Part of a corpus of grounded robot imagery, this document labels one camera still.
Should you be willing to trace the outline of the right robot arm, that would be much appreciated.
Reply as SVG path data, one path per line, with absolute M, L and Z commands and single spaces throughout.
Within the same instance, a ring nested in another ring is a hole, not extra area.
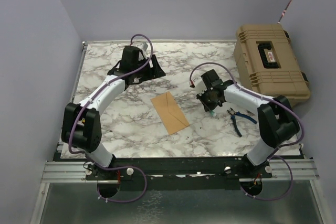
M 260 171 L 260 165 L 273 155 L 280 145 L 291 139 L 299 130 L 299 122 L 292 113 L 288 99 L 264 96 L 247 90 L 234 80 L 223 81 L 212 69 L 201 75 L 190 87 L 195 89 L 196 98 L 203 104 L 206 112 L 233 103 L 251 112 L 258 119 L 260 140 L 242 158 L 239 166 L 246 177 L 254 177 Z

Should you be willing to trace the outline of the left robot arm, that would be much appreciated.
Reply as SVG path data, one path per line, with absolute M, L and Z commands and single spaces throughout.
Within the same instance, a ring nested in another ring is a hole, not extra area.
M 110 179 L 118 168 L 116 157 L 101 142 L 101 115 L 129 86 L 165 76 L 154 53 L 125 46 L 121 59 L 112 67 L 102 84 L 79 103 L 70 102 L 64 110 L 61 140 L 72 154 L 84 154 L 99 175 Z

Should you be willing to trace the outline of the white green glue stick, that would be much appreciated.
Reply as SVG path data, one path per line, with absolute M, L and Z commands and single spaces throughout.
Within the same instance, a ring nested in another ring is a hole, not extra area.
M 217 114 L 214 111 L 210 111 L 210 115 L 214 118 L 217 117 Z

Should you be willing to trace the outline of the brown paper envelope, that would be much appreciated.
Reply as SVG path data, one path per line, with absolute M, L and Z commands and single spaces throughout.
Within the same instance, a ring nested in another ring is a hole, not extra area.
M 171 92 L 160 94 L 152 98 L 151 102 L 169 135 L 190 125 Z

